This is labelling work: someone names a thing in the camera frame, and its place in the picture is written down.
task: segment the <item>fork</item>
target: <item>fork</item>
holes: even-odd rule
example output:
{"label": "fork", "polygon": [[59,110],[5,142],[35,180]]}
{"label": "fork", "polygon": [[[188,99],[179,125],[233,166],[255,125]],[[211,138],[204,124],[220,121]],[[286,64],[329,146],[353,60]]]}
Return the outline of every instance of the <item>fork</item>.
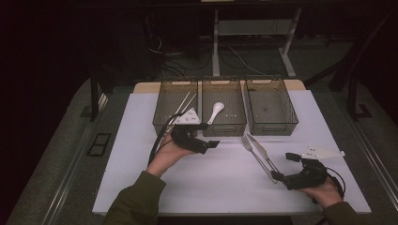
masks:
{"label": "fork", "polygon": [[278,183],[277,180],[275,180],[274,178],[272,178],[272,174],[271,171],[267,168],[267,166],[264,164],[264,162],[254,153],[252,145],[250,144],[248,138],[246,137],[246,135],[242,136],[242,142],[243,142],[243,146],[246,148],[246,150],[248,150],[249,152],[251,152],[253,154],[253,156],[255,157],[255,159],[257,159],[258,163],[260,163],[260,166],[263,168],[263,170],[266,172],[266,174],[268,175],[269,179],[271,179],[271,181],[276,184]]}

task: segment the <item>person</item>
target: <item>person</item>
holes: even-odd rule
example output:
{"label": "person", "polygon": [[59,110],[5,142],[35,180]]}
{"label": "person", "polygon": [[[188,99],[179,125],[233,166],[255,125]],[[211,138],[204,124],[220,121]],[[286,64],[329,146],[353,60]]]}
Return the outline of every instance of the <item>person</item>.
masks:
{"label": "person", "polygon": [[[153,161],[142,171],[137,181],[120,191],[115,198],[103,224],[156,224],[159,212],[159,199],[166,183],[161,176],[180,159],[195,154],[178,147],[170,134],[161,140],[161,147]],[[300,190],[314,197],[324,209],[329,225],[364,225],[364,222],[352,207],[344,202],[331,179],[319,187],[308,187]]]}

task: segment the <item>forearm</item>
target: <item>forearm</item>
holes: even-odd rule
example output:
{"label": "forearm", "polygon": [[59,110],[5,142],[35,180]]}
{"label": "forearm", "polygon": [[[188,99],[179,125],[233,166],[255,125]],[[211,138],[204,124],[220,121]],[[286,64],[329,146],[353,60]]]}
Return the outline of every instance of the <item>forearm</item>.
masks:
{"label": "forearm", "polygon": [[324,209],[329,225],[366,225],[366,223],[347,202],[339,202]]}
{"label": "forearm", "polygon": [[159,198],[165,185],[153,174],[142,172],[134,185],[120,191],[104,224],[156,224]]}

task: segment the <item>spoon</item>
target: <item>spoon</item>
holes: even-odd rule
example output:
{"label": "spoon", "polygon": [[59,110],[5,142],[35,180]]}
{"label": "spoon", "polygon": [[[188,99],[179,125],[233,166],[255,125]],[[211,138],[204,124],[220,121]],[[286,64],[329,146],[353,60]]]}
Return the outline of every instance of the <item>spoon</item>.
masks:
{"label": "spoon", "polygon": [[213,123],[214,118],[216,118],[217,114],[223,110],[224,104],[221,102],[216,102],[213,105],[213,114],[211,115],[210,119],[208,120],[208,124],[211,125]]}

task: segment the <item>floor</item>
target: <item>floor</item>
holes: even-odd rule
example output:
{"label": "floor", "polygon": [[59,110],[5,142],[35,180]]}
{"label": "floor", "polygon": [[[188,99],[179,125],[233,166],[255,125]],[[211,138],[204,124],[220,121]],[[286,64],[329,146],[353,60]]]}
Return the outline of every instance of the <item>floor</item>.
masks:
{"label": "floor", "polygon": [[[164,76],[211,75],[211,42],[203,37],[201,43],[203,46],[199,57],[187,57],[170,48],[165,62],[157,65],[159,77],[154,81],[159,81]],[[305,81],[333,65],[344,57],[351,46],[351,43],[345,42],[327,47],[325,43],[323,37],[294,39],[289,56],[297,79]],[[222,39],[222,75],[243,76],[258,74],[260,71],[289,79],[277,53],[277,48],[282,44],[283,38],[279,37]],[[346,152],[345,160],[373,211],[361,216],[371,224],[396,224],[398,206],[394,181],[398,180],[395,163],[398,157],[398,127],[378,106],[366,87],[361,85],[358,103],[364,104],[372,117],[353,121],[345,109],[346,91],[334,93],[328,89],[331,78],[332,74],[307,86],[307,89],[313,92],[339,148]],[[117,87],[103,99],[98,118],[90,122],[89,81],[82,84],[8,224],[101,224],[103,216],[91,213],[91,209],[131,90],[132,87]],[[104,155],[86,156],[87,149],[98,133],[111,134]],[[320,218],[319,215],[293,216],[291,221],[285,223],[272,223],[265,217],[244,220],[226,218],[210,220],[207,224],[226,224],[229,221],[228,224],[304,225],[315,224]],[[165,218],[160,220],[160,223],[163,222],[171,223]]]}

